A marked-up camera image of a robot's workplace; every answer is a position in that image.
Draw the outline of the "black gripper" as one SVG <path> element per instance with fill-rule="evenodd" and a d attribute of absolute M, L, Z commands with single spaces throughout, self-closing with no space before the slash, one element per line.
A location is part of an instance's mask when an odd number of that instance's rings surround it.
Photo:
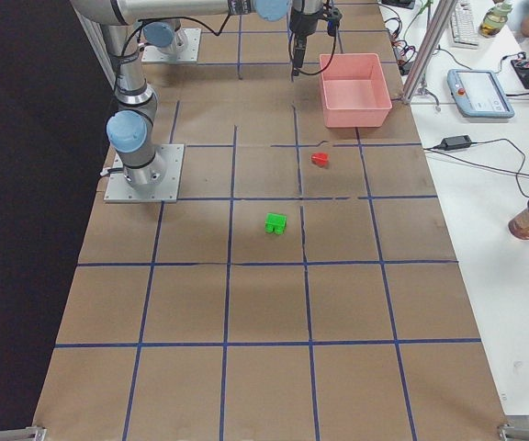
<path fill-rule="evenodd" d="M 292 76 L 299 76 L 303 67 L 307 47 L 307 38 L 316 31 L 316 14 L 306 14 L 296 9 L 291 10 L 289 29 L 296 44 L 291 50 Z"/>

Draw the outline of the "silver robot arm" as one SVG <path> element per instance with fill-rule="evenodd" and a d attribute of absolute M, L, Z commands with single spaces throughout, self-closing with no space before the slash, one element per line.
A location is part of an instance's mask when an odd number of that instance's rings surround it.
<path fill-rule="evenodd" d="M 122 162 L 124 180 L 131 187 L 158 184 L 166 171 L 152 144 L 152 126 L 158 98 L 142 70 L 139 44 L 141 29 L 155 28 L 152 46 L 176 45 L 182 19 L 210 15 L 226 17 L 255 13 L 266 21 L 287 14 L 289 1 L 73 1 L 76 12 L 101 30 L 105 53 L 114 74 L 113 93 L 118 112 L 107 122 L 107 136 Z M 156 28 L 165 25 L 169 30 Z"/>

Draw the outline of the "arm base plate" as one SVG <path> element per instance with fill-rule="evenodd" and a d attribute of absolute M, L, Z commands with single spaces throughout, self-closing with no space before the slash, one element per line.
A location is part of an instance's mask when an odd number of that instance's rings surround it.
<path fill-rule="evenodd" d="M 119 171 L 109 175 L 104 201 L 175 203 L 180 188 L 184 153 L 184 144 L 155 145 L 153 161 L 141 169 L 124 166 L 116 153 L 112 167 L 119 168 Z"/>
<path fill-rule="evenodd" d="M 146 46 L 142 62 L 146 64 L 196 63 L 201 39 L 200 28 L 173 29 L 169 24 L 152 23 L 143 30 Z"/>

